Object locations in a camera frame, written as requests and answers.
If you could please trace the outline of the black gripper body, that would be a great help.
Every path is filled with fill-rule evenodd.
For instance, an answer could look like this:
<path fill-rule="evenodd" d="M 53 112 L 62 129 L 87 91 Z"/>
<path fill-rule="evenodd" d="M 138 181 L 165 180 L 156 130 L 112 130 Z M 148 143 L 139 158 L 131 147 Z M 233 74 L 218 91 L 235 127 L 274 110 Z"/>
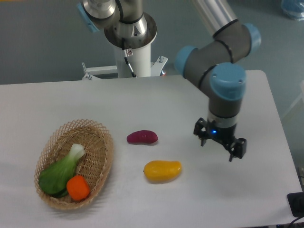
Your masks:
<path fill-rule="evenodd" d="M 235 129 L 237 124 L 233 126 L 222 128 L 215 125 L 215 121 L 201 120 L 201 146 L 204 146 L 208 139 L 211 139 L 221 144 L 226 150 L 230 150 L 235 141 Z"/>

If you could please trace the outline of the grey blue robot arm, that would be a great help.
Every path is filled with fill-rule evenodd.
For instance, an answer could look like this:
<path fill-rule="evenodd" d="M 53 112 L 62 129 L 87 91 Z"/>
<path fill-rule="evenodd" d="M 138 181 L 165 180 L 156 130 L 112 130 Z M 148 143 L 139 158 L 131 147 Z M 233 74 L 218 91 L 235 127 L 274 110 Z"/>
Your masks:
<path fill-rule="evenodd" d="M 195 0 L 196 10 L 213 37 L 207 46 L 183 47 L 176 70 L 209 98 L 207 119 L 200 118 L 194 134 L 201 144 L 214 140 L 230 154 L 242 158 L 247 142 L 235 137 L 237 117 L 246 90 L 246 73 L 237 62 L 261 44 L 258 29 L 241 24 L 225 0 Z M 82 0 L 77 5 L 92 32 L 103 30 L 113 45 L 120 78 L 152 76 L 151 43 L 157 35 L 154 19 L 143 11 L 141 0 Z"/>

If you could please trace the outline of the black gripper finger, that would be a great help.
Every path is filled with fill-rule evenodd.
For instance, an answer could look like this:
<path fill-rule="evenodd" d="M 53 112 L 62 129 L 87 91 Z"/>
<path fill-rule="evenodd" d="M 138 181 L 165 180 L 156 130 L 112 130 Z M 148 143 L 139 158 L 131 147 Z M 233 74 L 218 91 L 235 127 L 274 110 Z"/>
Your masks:
<path fill-rule="evenodd" d="M 201 141 L 200 143 L 201 146 L 204 146 L 206 141 L 210 139 L 210 135 L 206 128 L 207 125 L 208 125 L 207 121 L 205 121 L 203 118 L 199 118 L 194 126 L 193 134 L 198 136 L 198 138 Z"/>
<path fill-rule="evenodd" d="M 234 158 L 242 159 L 246 153 L 247 140 L 245 138 L 234 138 L 225 148 L 230 154 L 229 162 L 232 162 Z"/>

